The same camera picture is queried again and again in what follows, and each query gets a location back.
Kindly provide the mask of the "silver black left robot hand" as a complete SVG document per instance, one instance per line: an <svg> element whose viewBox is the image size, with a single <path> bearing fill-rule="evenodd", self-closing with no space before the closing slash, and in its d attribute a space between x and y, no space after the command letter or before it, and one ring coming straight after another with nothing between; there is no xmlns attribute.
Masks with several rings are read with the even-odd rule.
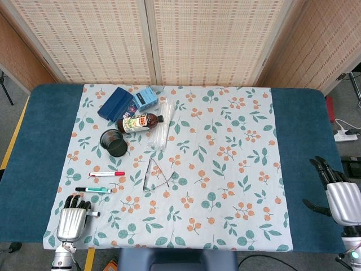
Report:
<svg viewBox="0 0 361 271"><path fill-rule="evenodd" d="M75 242L80 239L87 221L91 202L84 201L79 194L70 195L61 210L57 238L61 242Z"/></svg>

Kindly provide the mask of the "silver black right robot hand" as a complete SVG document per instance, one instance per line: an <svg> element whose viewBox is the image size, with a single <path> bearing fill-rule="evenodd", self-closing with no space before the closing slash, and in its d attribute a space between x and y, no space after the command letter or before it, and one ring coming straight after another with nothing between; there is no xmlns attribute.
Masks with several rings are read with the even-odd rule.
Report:
<svg viewBox="0 0 361 271"><path fill-rule="evenodd" d="M344 173L332 169L320 156L309 162L319 174L328 201L328 207L314 205L303 199L304 205L313 212L332 217L341 226L360 225L360 190L357 184L350 182Z"/></svg>

